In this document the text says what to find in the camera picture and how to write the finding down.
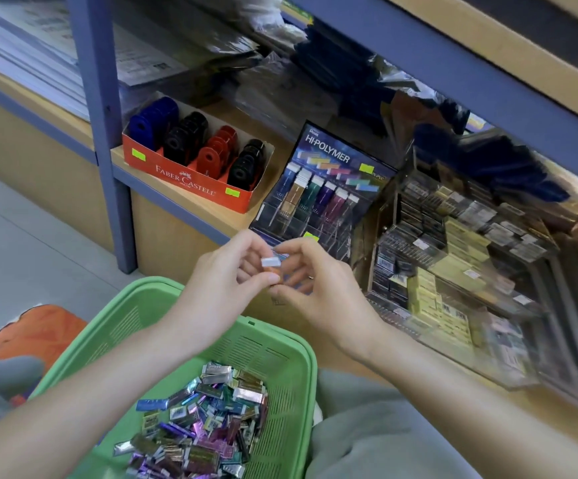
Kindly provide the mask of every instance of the plastic basket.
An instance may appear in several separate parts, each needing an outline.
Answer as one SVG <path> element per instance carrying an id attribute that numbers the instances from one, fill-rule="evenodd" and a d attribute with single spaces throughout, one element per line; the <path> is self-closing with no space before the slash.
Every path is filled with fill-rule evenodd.
<path id="1" fill-rule="evenodd" d="M 158 321 L 182 290 L 181 284 L 161 277 L 128 285 L 77 336 L 32 396 L 93 362 L 133 332 Z M 213 346 L 161 380 L 143 398 L 163 398 L 176 392 L 198 376 L 209 360 L 252 372 L 265 381 L 269 390 L 269 416 L 247 463 L 246 479 L 302 477 L 318 371 L 311 346 L 293 333 L 241 316 Z M 140 419 L 141 414 L 132 407 L 70 477 L 126 477 L 129 456 L 112 458 L 111 452 L 115 443 L 131 439 L 140 430 Z"/>

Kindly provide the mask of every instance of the forearm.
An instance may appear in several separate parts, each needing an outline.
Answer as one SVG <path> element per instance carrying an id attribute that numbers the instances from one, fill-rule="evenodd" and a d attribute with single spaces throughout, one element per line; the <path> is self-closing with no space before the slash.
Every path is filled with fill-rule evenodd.
<path id="1" fill-rule="evenodd" d="M 67 475 L 149 388 L 191 357 L 152 326 L 0 420 L 0 478 Z"/>
<path id="2" fill-rule="evenodd" d="M 388 324 L 361 360 L 396 386 L 486 479 L 578 479 L 578 443 Z"/>

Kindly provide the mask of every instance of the tile floor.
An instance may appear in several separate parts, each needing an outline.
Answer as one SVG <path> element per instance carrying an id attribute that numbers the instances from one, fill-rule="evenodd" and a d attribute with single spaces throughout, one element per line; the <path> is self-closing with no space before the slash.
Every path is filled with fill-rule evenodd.
<path id="1" fill-rule="evenodd" d="M 140 277 L 123 274 L 111 253 L 0 182 L 0 329 L 39 304 L 89 321 Z"/>

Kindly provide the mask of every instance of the hand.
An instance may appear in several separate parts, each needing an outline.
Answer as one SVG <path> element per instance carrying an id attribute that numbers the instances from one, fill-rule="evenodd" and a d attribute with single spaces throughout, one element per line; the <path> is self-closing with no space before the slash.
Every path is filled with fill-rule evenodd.
<path id="1" fill-rule="evenodd" d="M 280 278 L 262 272 L 261 257 L 274 252 L 258 234 L 245 230 L 213 252 L 201 255 L 181 297 L 160 321 L 174 339 L 200 353 L 236 321 L 249 302 Z"/>
<path id="2" fill-rule="evenodd" d="M 351 267 L 311 238 L 289 240 L 275 250 L 289 254 L 281 266 L 289 277 L 269 292 L 298 309 L 346 354 L 365 360 L 375 331 L 384 323 L 362 294 Z"/>

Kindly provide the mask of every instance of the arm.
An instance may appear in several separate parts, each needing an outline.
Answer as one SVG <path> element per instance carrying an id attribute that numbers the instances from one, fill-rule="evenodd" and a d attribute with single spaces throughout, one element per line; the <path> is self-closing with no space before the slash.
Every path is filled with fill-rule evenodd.
<path id="1" fill-rule="evenodd" d="M 484 478 L 578 479 L 578 443 L 383 322 L 348 265 L 311 239 L 276 250 L 291 277 L 271 292 L 396 386 Z"/>
<path id="2" fill-rule="evenodd" d="M 147 390 L 210 346 L 262 289 L 272 250 L 239 233 L 198 260 L 179 300 L 155 325 L 0 421 L 0 478 L 64 477 Z"/>

